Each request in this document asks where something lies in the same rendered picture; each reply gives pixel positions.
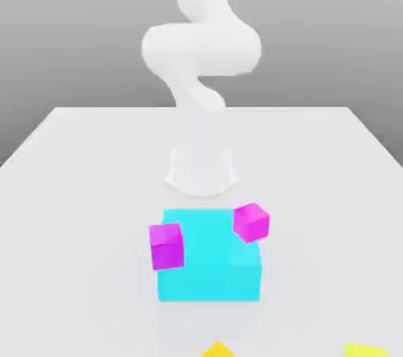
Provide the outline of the small magenta cube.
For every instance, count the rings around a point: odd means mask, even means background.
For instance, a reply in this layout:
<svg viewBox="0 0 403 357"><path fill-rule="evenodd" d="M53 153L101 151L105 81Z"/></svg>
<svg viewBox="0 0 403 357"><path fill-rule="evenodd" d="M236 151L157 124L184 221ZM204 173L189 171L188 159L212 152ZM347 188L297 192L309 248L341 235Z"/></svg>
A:
<svg viewBox="0 0 403 357"><path fill-rule="evenodd" d="M233 209L233 231L247 244L268 236L270 215L257 203Z"/></svg>

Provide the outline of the small purple cube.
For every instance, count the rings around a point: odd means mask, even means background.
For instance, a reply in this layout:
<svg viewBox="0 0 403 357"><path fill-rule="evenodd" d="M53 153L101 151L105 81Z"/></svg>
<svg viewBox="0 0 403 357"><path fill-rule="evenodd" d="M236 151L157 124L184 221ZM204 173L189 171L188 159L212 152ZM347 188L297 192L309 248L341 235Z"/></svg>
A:
<svg viewBox="0 0 403 357"><path fill-rule="evenodd" d="M155 271L184 266L184 242L178 222L149 227L152 267Z"/></svg>

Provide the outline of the small orange-yellow cube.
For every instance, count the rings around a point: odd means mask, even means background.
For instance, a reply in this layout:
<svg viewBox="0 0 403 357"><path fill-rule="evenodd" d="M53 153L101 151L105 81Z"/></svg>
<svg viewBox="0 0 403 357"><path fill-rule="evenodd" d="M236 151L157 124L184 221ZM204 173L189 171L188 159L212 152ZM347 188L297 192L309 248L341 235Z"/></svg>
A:
<svg viewBox="0 0 403 357"><path fill-rule="evenodd" d="M235 357L235 354L222 342L217 341L204 351L201 357Z"/></svg>

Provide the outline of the small lemon-yellow cube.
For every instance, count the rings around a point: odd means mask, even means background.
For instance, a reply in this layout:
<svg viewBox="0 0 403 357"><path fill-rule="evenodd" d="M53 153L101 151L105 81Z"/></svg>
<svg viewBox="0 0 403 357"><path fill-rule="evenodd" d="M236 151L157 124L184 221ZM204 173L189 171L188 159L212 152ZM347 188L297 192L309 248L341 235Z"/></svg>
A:
<svg viewBox="0 0 403 357"><path fill-rule="evenodd" d="M387 350L362 344L346 344L343 357L387 357Z"/></svg>

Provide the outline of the large cyan box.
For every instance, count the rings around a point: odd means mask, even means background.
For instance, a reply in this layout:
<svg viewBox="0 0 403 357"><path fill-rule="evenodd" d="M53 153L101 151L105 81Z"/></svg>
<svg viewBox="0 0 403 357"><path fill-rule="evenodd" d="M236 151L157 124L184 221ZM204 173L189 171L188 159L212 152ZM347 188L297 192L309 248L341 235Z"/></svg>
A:
<svg viewBox="0 0 403 357"><path fill-rule="evenodd" d="M184 266L157 272L160 301L260 299L259 245L245 243L233 231L231 209L165 209L162 222L180 224Z"/></svg>

